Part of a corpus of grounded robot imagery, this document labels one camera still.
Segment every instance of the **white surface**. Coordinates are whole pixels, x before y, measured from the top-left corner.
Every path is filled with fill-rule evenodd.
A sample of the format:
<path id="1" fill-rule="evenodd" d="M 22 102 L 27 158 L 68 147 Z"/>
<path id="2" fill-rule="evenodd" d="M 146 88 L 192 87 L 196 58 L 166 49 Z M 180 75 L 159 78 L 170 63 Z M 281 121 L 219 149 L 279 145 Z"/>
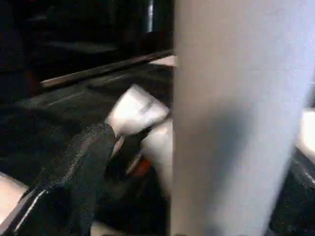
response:
<path id="1" fill-rule="evenodd" d="M 298 148 L 315 164 L 315 110 L 303 113 Z"/>
<path id="2" fill-rule="evenodd" d="M 0 173 L 0 223 L 17 205 L 27 187 L 11 177 Z"/>
<path id="3" fill-rule="evenodd" d="M 139 86 L 129 88 L 115 104 L 107 118 L 116 136 L 138 133 L 151 124 L 163 120 L 168 108 Z"/>
<path id="4" fill-rule="evenodd" d="M 314 77 L 314 0 L 179 0 L 175 16 L 171 235 L 261 236 Z"/>
<path id="5" fill-rule="evenodd" d="M 177 65 L 177 60 L 176 60 L 176 56 L 169 56 L 169 57 L 165 57 L 159 60 L 154 60 L 152 62 L 150 62 L 151 64 L 157 64 L 157 65 L 172 65 L 175 66 Z"/>
<path id="6" fill-rule="evenodd" d="M 153 161 L 167 197 L 170 197 L 173 182 L 173 136 L 173 120 L 168 119 L 142 141 L 142 151 Z"/>

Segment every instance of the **black leather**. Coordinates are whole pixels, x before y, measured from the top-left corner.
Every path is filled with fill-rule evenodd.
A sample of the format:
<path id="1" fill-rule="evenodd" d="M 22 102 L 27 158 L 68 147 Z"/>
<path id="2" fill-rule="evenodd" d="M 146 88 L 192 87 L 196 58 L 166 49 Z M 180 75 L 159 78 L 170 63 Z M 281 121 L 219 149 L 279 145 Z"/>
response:
<path id="1" fill-rule="evenodd" d="M 273 211 L 270 227 L 279 235 L 315 235 L 315 166 L 296 149 Z"/>
<path id="2" fill-rule="evenodd" d="M 114 131 L 107 124 L 92 125 L 76 135 L 0 225 L 0 235 L 88 235 L 114 144 Z"/>

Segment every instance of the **white pole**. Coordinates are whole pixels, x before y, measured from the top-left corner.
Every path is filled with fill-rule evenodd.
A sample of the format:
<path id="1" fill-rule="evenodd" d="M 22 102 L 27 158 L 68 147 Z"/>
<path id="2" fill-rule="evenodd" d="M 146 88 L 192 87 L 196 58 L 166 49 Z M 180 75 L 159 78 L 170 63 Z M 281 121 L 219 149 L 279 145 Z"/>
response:
<path id="1" fill-rule="evenodd" d="M 171 235 L 261 236 L 315 69 L 314 0 L 178 0 Z"/>

